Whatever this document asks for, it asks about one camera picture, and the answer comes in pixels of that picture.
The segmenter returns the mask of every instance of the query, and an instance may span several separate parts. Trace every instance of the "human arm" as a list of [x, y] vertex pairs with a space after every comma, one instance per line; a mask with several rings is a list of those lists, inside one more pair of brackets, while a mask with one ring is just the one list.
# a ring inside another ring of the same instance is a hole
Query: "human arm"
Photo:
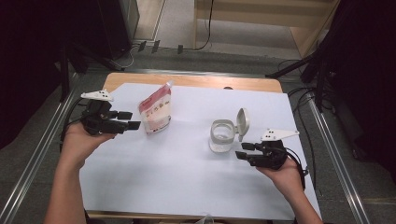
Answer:
[[79, 170], [102, 143], [114, 136], [109, 133], [91, 136], [81, 123], [68, 127], [53, 179], [45, 224], [86, 223]]
[[297, 164], [293, 160], [288, 158], [279, 170], [262, 167], [257, 167], [257, 170], [274, 182], [276, 188], [289, 202], [299, 224], [323, 223], [304, 194]]

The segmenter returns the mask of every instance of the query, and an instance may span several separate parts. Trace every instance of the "white paper sheet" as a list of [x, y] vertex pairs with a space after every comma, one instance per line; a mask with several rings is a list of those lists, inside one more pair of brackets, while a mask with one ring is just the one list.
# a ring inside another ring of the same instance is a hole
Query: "white paper sheet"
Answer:
[[[123, 84], [111, 94], [112, 110], [133, 112], [160, 85]], [[119, 134], [102, 144], [81, 170], [87, 210], [212, 217], [291, 220], [294, 214], [272, 181], [235, 156], [237, 137], [226, 153], [214, 153], [208, 140], [215, 119], [236, 122], [241, 107], [250, 115], [244, 142], [258, 143], [267, 128], [296, 130], [288, 96], [283, 93], [208, 88], [172, 88], [172, 120], [153, 135]], [[299, 136], [283, 140], [306, 166]], [[310, 176], [309, 201], [319, 213]]]

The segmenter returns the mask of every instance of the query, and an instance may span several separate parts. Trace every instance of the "snack bag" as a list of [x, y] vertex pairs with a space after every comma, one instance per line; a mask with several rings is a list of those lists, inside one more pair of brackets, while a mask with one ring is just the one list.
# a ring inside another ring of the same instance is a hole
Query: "snack bag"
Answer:
[[162, 131], [171, 121], [172, 85], [173, 80], [166, 82], [139, 104], [139, 113], [147, 134]]

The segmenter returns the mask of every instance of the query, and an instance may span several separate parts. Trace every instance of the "human hand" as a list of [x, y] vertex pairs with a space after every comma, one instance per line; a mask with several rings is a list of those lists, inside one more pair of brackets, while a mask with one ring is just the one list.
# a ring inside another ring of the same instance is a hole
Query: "human hand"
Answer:
[[287, 158], [278, 170], [263, 167], [256, 168], [274, 182], [276, 188], [287, 200], [297, 193], [304, 192], [297, 164], [292, 159]]
[[80, 169], [85, 160], [105, 141], [112, 139], [116, 134], [100, 133], [90, 135], [83, 125], [74, 123], [68, 126], [64, 136], [64, 144], [59, 163], [68, 168]]

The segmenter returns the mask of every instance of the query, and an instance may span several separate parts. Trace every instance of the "forearm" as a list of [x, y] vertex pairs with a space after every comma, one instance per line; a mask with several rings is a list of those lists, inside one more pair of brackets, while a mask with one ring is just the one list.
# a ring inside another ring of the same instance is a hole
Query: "forearm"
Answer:
[[86, 223], [79, 169], [58, 165], [44, 223]]
[[303, 192], [286, 197], [299, 224], [323, 223]]

